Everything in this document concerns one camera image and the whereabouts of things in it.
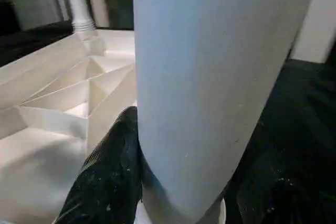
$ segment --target white tube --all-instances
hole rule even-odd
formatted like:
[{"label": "white tube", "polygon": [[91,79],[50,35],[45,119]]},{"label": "white tube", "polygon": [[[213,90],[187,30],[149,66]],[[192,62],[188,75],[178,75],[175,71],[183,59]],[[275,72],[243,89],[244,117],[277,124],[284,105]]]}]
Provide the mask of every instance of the white tube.
[{"label": "white tube", "polygon": [[153,223],[196,223],[235,171],[309,0],[134,0]]},{"label": "white tube", "polygon": [[86,0],[69,0],[72,12],[72,25],[82,40],[91,38],[95,25],[90,17]]}]

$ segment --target black fabric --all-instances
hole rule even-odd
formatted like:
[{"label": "black fabric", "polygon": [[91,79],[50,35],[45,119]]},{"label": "black fabric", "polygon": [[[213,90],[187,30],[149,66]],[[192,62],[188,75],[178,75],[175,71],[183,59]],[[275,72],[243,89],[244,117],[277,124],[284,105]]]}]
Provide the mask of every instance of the black fabric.
[{"label": "black fabric", "polygon": [[327,58],[327,64],[336,67],[336,36]]},{"label": "black fabric", "polygon": [[0,20],[2,21],[0,36],[20,31],[19,22],[11,3],[0,2]]},{"label": "black fabric", "polygon": [[132,224],[142,197],[136,107],[118,117],[86,159],[56,224]]},{"label": "black fabric", "polygon": [[227,187],[227,223],[336,223],[336,69],[289,60]]},{"label": "black fabric", "polygon": [[0,67],[72,34],[71,21],[0,37]]}]

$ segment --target white pipe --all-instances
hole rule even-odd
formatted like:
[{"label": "white pipe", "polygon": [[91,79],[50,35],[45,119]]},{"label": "white pipe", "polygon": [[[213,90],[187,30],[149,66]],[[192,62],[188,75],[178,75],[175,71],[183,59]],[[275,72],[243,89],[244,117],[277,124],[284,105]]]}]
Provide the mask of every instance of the white pipe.
[{"label": "white pipe", "polygon": [[152,172],[144,204],[153,223],[194,224],[223,190],[308,4],[134,0],[139,138]]},{"label": "white pipe", "polygon": [[90,17],[86,0],[69,0],[72,11],[72,25],[82,40],[91,38],[95,25]]}]

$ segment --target white cylinder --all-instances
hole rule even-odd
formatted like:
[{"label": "white cylinder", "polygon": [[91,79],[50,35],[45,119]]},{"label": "white cylinder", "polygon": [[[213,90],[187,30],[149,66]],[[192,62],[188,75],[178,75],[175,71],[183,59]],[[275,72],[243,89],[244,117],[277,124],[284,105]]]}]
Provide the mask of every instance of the white cylinder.
[{"label": "white cylinder", "polygon": [[72,12],[72,25],[81,37],[81,39],[89,38],[90,31],[94,30],[94,23],[90,17],[86,0],[69,0]]},{"label": "white cylinder", "polygon": [[153,223],[196,223],[235,171],[309,0],[134,0]]}]

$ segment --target black cloth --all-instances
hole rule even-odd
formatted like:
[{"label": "black cloth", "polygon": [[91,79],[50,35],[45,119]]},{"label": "black cloth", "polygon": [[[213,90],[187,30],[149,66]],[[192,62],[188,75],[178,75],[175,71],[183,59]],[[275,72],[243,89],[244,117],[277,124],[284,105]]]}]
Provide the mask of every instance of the black cloth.
[{"label": "black cloth", "polygon": [[71,21],[0,36],[0,67],[72,34]]},{"label": "black cloth", "polygon": [[336,68],[289,60],[231,182],[227,223],[336,223]]},{"label": "black cloth", "polygon": [[136,113],[122,112],[86,159],[56,224],[133,224],[142,197]]}]

